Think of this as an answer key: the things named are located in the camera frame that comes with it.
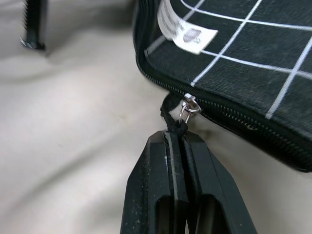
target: metal zipper slider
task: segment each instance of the metal zipper slider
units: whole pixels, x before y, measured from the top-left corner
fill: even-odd
[[[186,124],[192,115],[199,114],[201,112],[201,108],[196,102],[196,98],[190,94],[184,95],[184,101],[182,102],[182,109],[179,116],[179,123],[182,122],[183,114],[185,111],[188,113],[185,119]]]

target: clothing label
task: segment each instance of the clothing label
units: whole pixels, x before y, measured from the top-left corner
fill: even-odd
[[[188,23],[173,10],[170,0],[162,0],[159,6],[157,20],[164,37],[183,50],[200,54],[216,36],[217,30],[207,29]]]

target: beige fabric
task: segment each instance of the beige fabric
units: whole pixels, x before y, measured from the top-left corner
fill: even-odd
[[[119,233],[127,177],[165,128],[166,92],[136,67],[125,0],[110,1],[50,1],[45,57],[19,44],[22,2],[0,0],[1,234]],[[311,174],[202,117],[190,125],[232,173],[260,234],[311,233]]]

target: white grid line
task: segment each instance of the white grid line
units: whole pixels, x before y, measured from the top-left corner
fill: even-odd
[[[260,5],[260,3],[262,2],[262,0],[258,0],[257,3],[253,6],[252,10],[249,12],[249,14],[246,16],[245,20],[241,23],[241,25],[239,26],[239,28],[236,30],[236,32],[233,34],[233,36],[230,38],[230,40],[228,41],[228,43],[223,47],[223,49],[220,51],[220,53],[218,54],[217,57],[214,58],[214,60],[197,76],[195,77],[195,79],[192,81],[191,86],[194,87],[195,84],[207,73],[210,71],[210,69],[216,64],[216,62],[218,62],[218,60],[220,59],[220,57],[224,54],[224,52],[230,47],[230,45],[233,43],[233,41],[236,39],[236,37],[238,36],[238,34],[242,31],[242,29],[244,28],[244,26],[247,23],[247,20],[250,19],[250,17],[253,15],[253,13],[256,11],[256,9],[258,8],[258,6]]]
[[[192,7],[192,9],[189,11],[189,13],[187,13],[182,19],[187,21],[194,13],[195,10],[197,8],[199,8],[205,0],[200,0],[195,7]],[[147,54],[151,54],[155,49],[157,49],[164,41],[166,40],[166,38],[161,35],[159,38],[157,38],[156,40],[154,40],[154,42],[146,49]]]
[[[310,49],[312,47],[312,37],[310,38],[308,44],[306,45],[306,47],[304,48],[302,54],[300,55],[296,65],[294,66],[294,68],[292,69],[292,72],[289,74],[287,80],[285,81],[282,89],[280,90],[278,96],[276,97],[274,103],[272,104],[271,108],[269,109],[269,111],[267,112],[267,114],[265,115],[265,117],[267,119],[272,118],[274,112],[277,110],[277,108],[279,107],[280,103],[282,102],[282,100],[284,99],[293,79],[296,76],[297,71],[299,70],[299,68],[301,67],[304,59],[306,58],[306,56],[308,55]]]
[[[214,16],[214,17],[218,17],[218,18],[228,19],[228,20],[239,21],[239,22],[245,21],[245,19],[235,18],[235,17],[231,17],[231,16],[224,16],[224,15],[220,15],[220,14],[216,14],[216,13],[212,13],[212,12],[204,11],[204,10],[200,10],[200,9],[194,9],[192,6],[190,6],[186,2],[184,2],[184,0],[181,0],[181,2],[186,8],[188,8],[190,10],[194,10],[198,13],[202,13],[205,15]],[[270,22],[256,21],[256,20],[247,20],[246,22],[247,23],[262,24],[262,25],[267,25],[267,26],[273,26],[273,27],[279,27],[279,28],[290,28],[290,29],[296,29],[296,30],[302,30],[302,31],[312,31],[312,27],[310,27],[310,26],[291,25],[291,24],[282,24],[282,23],[270,23]]]
[[[209,52],[209,51],[206,51],[206,50],[202,50],[201,52],[203,54],[207,54],[207,55],[218,56],[218,54],[212,53],[212,52]],[[232,58],[232,57],[228,57],[228,56],[224,56],[224,55],[221,55],[220,57],[222,59],[227,59],[227,60],[230,60],[230,61],[233,61],[233,62],[249,65],[249,66],[252,66],[252,67],[263,68],[263,69],[266,69],[266,70],[278,71],[278,72],[283,72],[283,73],[288,73],[288,74],[292,72],[292,69],[289,69],[289,68],[276,67],[276,66],[271,66],[271,65],[255,63],[255,62],[249,62],[249,61],[240,60],[240,59],[237,59],[237,58]],[[304,72],[304,71],[297,71],[297,75],[312,80],[312,73]]]

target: black strap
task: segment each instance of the black strap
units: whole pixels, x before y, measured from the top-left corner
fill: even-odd
[[[170,112],[176,108],[181,102],[181,98],[177,95],[169,93],[167,97],[164,99],[162,106],[160,108],[160,115],[165,119],[168,127],[168,131],[176,134],[179,138],[184,135],[187,131],[188,127],[186,123],[182,120],[179,123],[178,120],[175,120]]]

